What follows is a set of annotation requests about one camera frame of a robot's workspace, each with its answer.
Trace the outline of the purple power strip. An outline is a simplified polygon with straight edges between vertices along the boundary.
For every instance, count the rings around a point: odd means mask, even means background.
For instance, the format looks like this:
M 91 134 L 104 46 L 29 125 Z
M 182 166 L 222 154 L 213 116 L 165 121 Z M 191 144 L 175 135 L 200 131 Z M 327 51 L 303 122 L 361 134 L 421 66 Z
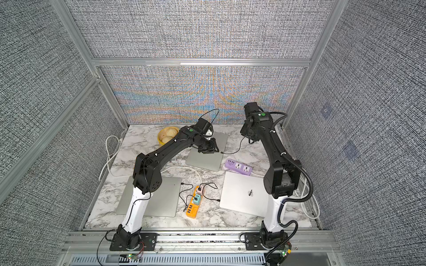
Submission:
M 250 176 L 252 174 L 252 167 L 233 159 L 227 159 L 225 161 L 225 168 L 242 175 Z

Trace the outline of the teal charger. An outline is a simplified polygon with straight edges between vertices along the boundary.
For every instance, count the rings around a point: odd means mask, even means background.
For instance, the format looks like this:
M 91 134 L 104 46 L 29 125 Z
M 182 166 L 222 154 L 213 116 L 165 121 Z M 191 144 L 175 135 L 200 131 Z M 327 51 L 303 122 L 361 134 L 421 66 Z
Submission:
M 194 205 L 200 205 L 201 199 L 202 199 L 202 196 L 201 196 L 201 195 L 196 194 L 196 195 L 193 197 L 192 203 L 193 203 Z

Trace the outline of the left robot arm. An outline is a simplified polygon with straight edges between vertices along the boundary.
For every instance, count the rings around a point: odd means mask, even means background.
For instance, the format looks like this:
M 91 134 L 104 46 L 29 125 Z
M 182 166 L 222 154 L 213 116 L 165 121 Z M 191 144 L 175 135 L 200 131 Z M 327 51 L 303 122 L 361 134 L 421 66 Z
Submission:
M 118 226 L 111 241 L 110 251 L 140 250 L 142 219 L 153 193 L 162 184 L 161 171 L 181 151 L 195 146 L 202 154 L 219 152 L 213 137 L 214 128 L 206 119 L 182 127 L 163 146 L 149 154 L 136 157 L 133 171 L 133 194 L 123 222 Z

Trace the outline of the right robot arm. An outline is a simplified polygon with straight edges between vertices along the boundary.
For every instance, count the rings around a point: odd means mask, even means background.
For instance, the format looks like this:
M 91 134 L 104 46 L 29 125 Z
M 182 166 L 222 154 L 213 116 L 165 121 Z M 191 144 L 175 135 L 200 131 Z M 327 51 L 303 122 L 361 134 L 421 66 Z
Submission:
M 240 133 L 251 144 L 260 141 L 270 163 L 263 178 L 268 203 L 261 224 L 260 243 L 272 252 L 288 243 L 298 229 L 297 221 L 283 223 L 281 220 L 286 204 L 310 200 L 314 186 L 300 161 L 285 149 L 275 130 L 287 114 L 264 111 L 256 102 L 247 103 L 244 112 L 246 119 Z

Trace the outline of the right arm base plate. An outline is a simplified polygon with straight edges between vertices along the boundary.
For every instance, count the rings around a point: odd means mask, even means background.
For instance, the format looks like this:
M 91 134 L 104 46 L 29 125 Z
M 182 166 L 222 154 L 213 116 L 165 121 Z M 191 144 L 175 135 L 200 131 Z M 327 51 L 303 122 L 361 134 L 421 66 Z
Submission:
M 241 235 L 240 240 L 245 244 L 246 250 L 271 250 L 278 244 L 288 238 L 288 234 L 284 231 L 272 234 L 267 237 L 260 232 L 245 232 Z

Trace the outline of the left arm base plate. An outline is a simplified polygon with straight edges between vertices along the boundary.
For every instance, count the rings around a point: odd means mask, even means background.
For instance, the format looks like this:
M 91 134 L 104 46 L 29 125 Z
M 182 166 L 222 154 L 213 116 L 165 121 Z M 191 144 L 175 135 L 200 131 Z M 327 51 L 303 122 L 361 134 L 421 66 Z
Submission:
M 158 239 L 157 233 L 127 232 L 119 225 L 111 241 L 110 251 L 154 251 Z

